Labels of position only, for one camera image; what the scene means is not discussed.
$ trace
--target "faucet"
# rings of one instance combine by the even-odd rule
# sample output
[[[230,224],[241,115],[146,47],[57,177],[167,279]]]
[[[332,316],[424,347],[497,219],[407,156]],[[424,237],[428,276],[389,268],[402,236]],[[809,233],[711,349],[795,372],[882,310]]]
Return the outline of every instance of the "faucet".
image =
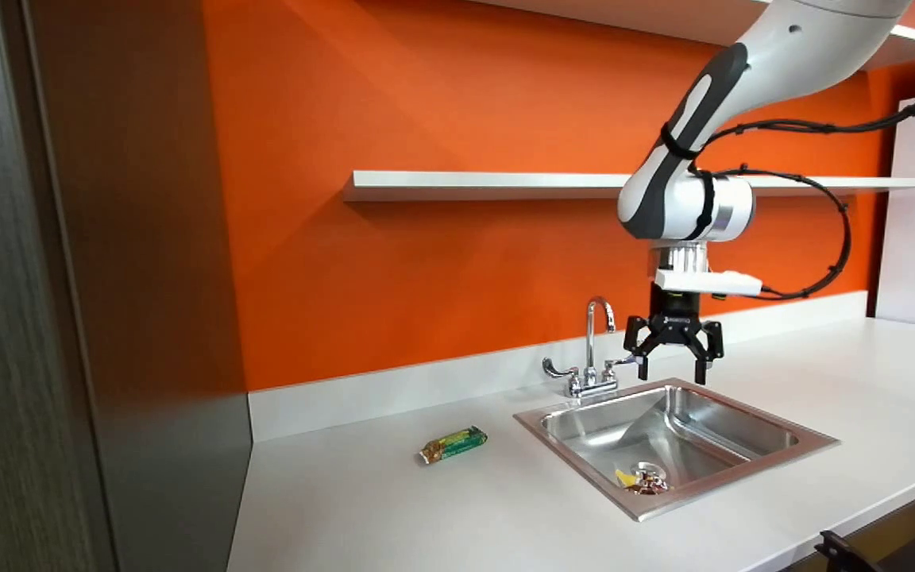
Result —
[[[604,327],[605,327],[605,330],[615,330],[614,306],[610,306],[604,294],[592,294],[586,306],[585,306],[585,374],[580,374],[578,368],[560,372],[560,368],[553,367],[553,360],[543,360],[543,372],[545,372],[548,377],[567,377],[567,385],[566,385],[567,397],[586,397],[586,393],[615,390],[618,382],[615,382],[614,367],[629,367],[629,362],[635,362],[631,357],[629,357],[629,360],[604,360],[604,372],[596,372],[596,360],[593,360],[593,327],[596,327],[596,316],[604,318]]]

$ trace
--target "sink basin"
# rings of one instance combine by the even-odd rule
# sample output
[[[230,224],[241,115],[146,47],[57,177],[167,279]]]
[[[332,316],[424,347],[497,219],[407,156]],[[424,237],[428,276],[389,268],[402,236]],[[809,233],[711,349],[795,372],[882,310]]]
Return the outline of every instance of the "sink basin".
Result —
[[[834,444],[824,433],[675,377],[514,416],[635,522]]]

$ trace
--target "sink drain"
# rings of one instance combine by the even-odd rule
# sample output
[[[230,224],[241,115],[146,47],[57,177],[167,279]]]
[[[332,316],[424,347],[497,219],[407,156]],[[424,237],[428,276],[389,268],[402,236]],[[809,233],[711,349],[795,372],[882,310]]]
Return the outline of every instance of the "sink drain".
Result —
[[[669,473],[653,460],[637,460],[629,473],[615,468],[615,483],[637,497],[660,497],[669,488]]]

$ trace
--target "black cable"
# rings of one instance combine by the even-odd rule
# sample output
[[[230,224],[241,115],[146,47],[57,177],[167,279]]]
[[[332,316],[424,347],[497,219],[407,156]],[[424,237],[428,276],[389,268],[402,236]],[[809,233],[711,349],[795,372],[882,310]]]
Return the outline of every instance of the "black cable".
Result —
[[[820,192],[837,212],[842,219],[842,248],[837,248],[837,256],[834,265],[809,286],[804,288],[795,288],[795,292],[784,292],[784,288],[776,288],[776,286],[761,286],[761,294],[765,303],[784,303],[784,299],[809,299],[816,294],[820,288],[826,288],[829,283],[834,283],[834,276],[845,271],[848,265],[848,254],[850,254],[850,224],[848,224],[848,212],[845,212],[845,202],[820,180],[814,177],[804,177],[797,171],[772,171],[772,167],[748,167],[748,164],[739,164],[732,171],[713,171],[713,177],[730,177],[730,175],[767,175],[767,177],[788,177],[788,180],[797,180],[797,183],[808,183],[814,192]]]
[[[871,135],[871,129],[890,129],[902,123],[906,117],[915,117],[915,102],[878,117],[878,120],[862,120],[862,123],[824,123],[824,120],[799,120],[799,117],[772,117],[772,120],[748,120],[748,123],[732,123],[726,129],[717,129],[709,137],[704,149],[725,137],[739,137],[746,129],[788,129],[788,135]]]

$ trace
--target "wall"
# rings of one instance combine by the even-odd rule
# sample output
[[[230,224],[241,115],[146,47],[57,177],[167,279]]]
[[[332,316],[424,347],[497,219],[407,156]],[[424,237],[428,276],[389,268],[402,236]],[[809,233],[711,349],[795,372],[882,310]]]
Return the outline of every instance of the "wall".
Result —
[[[467,0],[206,0],[206,25],[252,389],[578,338],[593,292],[648,310],[652,254],[614,202],[344,202],[344,186],[351,167],[631,171],[711,47]],[[872,117],[906,90],[915,71],[862,74],[761,115]],[[887,149],[743,137],[704,164],[882,175]],[[880,200],[854,196],[850,219],[834,292],[872,283]],[[713,265],[804,286],[834,248],[824,200],[761,200]]]

